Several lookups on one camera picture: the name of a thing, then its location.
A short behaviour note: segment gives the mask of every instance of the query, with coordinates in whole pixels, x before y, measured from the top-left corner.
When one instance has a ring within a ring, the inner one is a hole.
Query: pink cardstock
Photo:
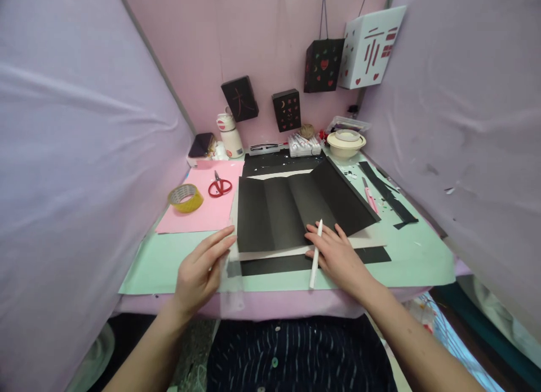
[[[179,233],[194,231],[221,230],[229,225],[231,206],[238,188],[238,177],[242,175],[244,161],[198,161],[197,168],[190,169],[183,183],[191,183],[203,196],[203,204],[191,213],[180,213],[169,205],[156,227],[156,233]],[[214,182],[214,171],[220,179],[231,182],[233,188],[222,197],[209,195],[209,187]]]

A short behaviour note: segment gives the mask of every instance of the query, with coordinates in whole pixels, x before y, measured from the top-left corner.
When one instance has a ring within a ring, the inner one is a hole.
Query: black box with moon cutout
[[[300,98],[297,89],[273,94],[272,103],[280,133],[300,128]]]
[[[336,90],[344,39],[318,39],[306,50],[304,92]]]

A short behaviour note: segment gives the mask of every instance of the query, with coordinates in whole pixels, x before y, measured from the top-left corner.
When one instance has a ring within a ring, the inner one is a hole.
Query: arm
[[[334,283],[368,311],[393,350],[408,383],[415,391],[484,391],[475,378],[393,294],[368,272],[338,224],[338,235],[323,227],[323,235],[308,225],[305,236],[320,249],[319,264]],[[307,256],[313,257],[313,251]]]
[[[179,360],[180,337],[220,285],[220,257],[236,241],[227,227],[204,239],[180,264],[175,294],[107,384],[105,392],[165,391]]]

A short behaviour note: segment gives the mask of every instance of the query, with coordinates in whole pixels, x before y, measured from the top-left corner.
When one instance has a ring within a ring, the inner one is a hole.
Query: white stylus
[[[317,226],[317,235],[321,237],[323,232],[323,219],[320,220],[319,225]],[[312,272],[310,272],[310,289],[313,289],[316,286],[316,274],[317,274],[317,260],[320,256],[320,249],[317,248],[314,250],[314,259],[312,261]]]

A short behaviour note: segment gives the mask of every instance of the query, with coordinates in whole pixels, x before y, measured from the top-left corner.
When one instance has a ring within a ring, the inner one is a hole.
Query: scissors
[[[230,181],[226,179],[220,179],[220,177],[218,176],[218,172],[216,171],[214,171],[214,177],[216,178],[216,180],[212,182],[209,186],[210,197],[220,197],[231,191],[231,189],[233,188],[233,185],[231,184]]]

